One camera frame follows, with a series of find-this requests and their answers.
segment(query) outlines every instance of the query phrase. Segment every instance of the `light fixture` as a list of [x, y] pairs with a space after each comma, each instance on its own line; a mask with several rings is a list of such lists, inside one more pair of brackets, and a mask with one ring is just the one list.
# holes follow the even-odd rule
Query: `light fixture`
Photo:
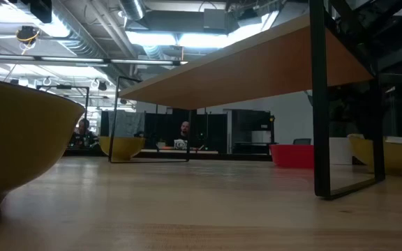
[[176, 45], [176, 39], [171, 33], [142, 33], [127, 31], [126, 35], [131, 43], [136, 45]]
[[224, 34], [185, 33], [179, 40], [179, 45], [198, 48], [223, 48], [227, 45], [228, 37]]
[[79, 57], [42, 56], [41, 59], [44, 61], [54, 61], [54, 62], [103, 63], [103, 59], [86, 59], [86, 58], [79, 58]]
[[106, 82], [105, 81], [98, 81], [98, 89], [101, 91], [106, 91]]
[[46, 77], [46, 78], [43, 80], [43, 85], [45, 85], [45, 86], [49, 86], [51, 83], [52, 83], [52, 81], [50, 80], [49, 77]]
[[35, 60], [33, 56], [20, 56], [20, 55], [0, 55], [0, 59], [7, 60]]
[[[67, 98], [86, 98], [84, 95], [65, 95]], [[107, 96], [89, 96], [89, 98], [108, 98]]]
[[173, 66], [173, 61], [168, 60], [111, 59], [111, 63], [134, 63], [142, 65]]
[[98, 88], [97, 79], [94, 79], [93, 81], [91, 81], [91, 88], [93, 88], [93, 89]]

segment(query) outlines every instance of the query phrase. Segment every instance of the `shelf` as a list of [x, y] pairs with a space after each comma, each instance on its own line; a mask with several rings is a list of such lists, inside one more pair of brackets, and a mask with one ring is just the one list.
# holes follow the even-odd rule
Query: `shelf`
[[[373, 76], [329, 31], [329, 86]], [[312, 89], [309, 15], [303, 15], [120, 92], [120, 98], [181, 109]]]

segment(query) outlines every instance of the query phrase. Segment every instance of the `white wall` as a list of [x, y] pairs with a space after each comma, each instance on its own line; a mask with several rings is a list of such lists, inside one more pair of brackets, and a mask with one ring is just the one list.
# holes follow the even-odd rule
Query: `white wall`
[[[313, 108], [303, 92], [236, 102], [215, 107], [208, 107], [207, 113], [223, 114], [224, 109], [253, 109], [268, 111], [276, 117], [274, 122], [275, 141], [279, 144], [292, 144], [297, 138], [313, 138]], [[156, 105], [137, 102], [137, 112], [155, 113]], [[158, 113], [164, 114], [167, 107], [159, 105]]]

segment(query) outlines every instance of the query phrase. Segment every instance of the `black metal table leg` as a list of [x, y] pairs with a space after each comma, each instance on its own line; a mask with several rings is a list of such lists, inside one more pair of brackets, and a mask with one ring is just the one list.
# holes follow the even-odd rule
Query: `black metal table leg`
[[311, 70], [313, 82], [313, 136], [314, 136], [314, 185], [315, 194], [325, 199], [335, 199], [361, 190], [384, 180], [382, 149], [382, 121], [380, 115], [381, 92], [379, 83], [371, 84], [374, 113], [373, 124], [377, 134], [373, 139], [375, 178], [336, 190], [331, 189], [329, 161], [329, 99], [327, 92], [327, 41], [325, 37], [325, 7], [323, 0], [310, 0]]

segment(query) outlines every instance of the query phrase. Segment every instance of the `yellow bowl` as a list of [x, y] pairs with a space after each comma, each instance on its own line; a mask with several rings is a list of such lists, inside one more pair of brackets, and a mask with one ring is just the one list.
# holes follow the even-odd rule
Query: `yellow bowl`
[[0, 82], [0, 202], [63, 155], [83, 112], [65, 98]]
[[[369, 139], [349, 135], [353, 155], [373, 172], [373, 145]], [[384, 163], [387, 174], [402, 174], [402, 144], [384, 142]]]
[[[99, 137], [102, 151], [109, 155], [110, 137]], [[114, 137], [112, 159], [113, 160], [131, 160], [142, 150], [145, 144], [145, 138], [142, 137]]]

